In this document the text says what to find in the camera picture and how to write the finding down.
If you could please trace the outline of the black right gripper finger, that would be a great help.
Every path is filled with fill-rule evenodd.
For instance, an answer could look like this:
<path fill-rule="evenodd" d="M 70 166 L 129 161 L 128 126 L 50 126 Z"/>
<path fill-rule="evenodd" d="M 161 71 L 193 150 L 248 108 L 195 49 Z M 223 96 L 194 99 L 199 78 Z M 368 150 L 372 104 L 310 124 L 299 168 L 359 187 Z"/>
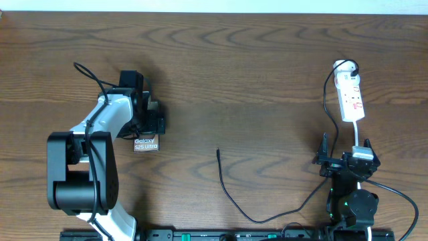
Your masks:
<path fill-rule="evenodd" d="M 328 135 L 323 134 L 320 146 L 316 152 L 317 156 L 327 157 L 328 156 Z"/>
<path fill-rule="evenodd" d="M 371 142 L 369 139 L 365 139 L 363 142 L 362 150 L 366 159 L 376 159 L 377 155 L 372 148 Z"/>

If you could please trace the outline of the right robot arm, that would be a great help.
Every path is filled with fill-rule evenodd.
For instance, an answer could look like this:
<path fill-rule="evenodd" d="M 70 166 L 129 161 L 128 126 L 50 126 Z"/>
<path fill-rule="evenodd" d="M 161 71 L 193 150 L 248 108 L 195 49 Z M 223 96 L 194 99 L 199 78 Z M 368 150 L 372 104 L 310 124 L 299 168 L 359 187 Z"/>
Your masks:
<path fill-rule="evenodd" d="M 365 139 L 363 146 L 354 146 L 337 159 L 328 156 L 328 137 L 324 134 L 312 162 L 320 166 L 320 176 L 332 180 L 326 204 L 331 225 L 322 229 L 325 239 L 370 239 L 368 229 L 374 225 L 379 197 L 360 184 L 381 165 L 370 141 Z"/>

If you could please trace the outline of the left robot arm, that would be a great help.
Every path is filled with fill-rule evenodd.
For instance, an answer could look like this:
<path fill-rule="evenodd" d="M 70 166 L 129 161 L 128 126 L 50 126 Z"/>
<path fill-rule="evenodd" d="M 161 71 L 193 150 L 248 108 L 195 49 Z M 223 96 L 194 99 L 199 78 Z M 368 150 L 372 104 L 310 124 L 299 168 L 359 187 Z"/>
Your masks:
<path fill-rule="evenodd" d="M 47 138 L 49 206 L 88 223 L 99 240 L 144 240 L 138 220 L 118 199 L 113 144 L 164 131 L 159 103 L 149 91 L 111 88 L 100 93 L 81 123 Z"/>

